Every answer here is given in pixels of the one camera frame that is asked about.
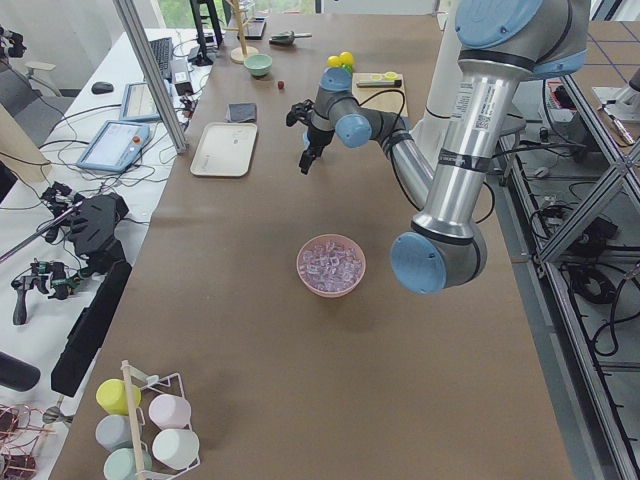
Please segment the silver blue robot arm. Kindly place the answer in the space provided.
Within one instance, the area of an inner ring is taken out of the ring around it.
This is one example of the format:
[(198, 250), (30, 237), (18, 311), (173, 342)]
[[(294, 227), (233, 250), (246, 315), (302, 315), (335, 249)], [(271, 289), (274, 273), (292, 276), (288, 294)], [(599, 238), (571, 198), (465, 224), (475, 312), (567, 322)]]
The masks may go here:
[(579, 70), (586, 58), (586, 1), (462, 1), (447, 21), (461, 70), (451, 88), (447, 128), (428, 160), (399, 114), (369, 109), (353, 96), (351, 75), (327, 68), (314, 99), (293, 105), (288, 125), (302, 123), (307, 172), (333, 139), (350, 148), (378, 143), (416, 214), (391, 249), (398, 281), (418, 294), (476, 278), (486, 244), (472, 218), (504, 120), (518, 86)]

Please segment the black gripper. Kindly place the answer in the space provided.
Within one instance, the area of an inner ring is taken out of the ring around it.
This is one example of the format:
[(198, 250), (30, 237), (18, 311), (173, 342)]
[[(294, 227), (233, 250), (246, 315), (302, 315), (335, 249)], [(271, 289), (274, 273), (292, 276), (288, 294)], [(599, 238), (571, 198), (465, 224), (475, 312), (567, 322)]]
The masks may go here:
[(334, 129), (326, 118), (316, 112), (315, 103), (310, 99), (293, 104), (286, 114), (285, 123), (287, 127), (296, 123), (307, 127), (307, 147), (301, 154), (299, 168), (302, 174), (308, 174), (314, 160), (321, 157), (324, 148), (332, 142)]

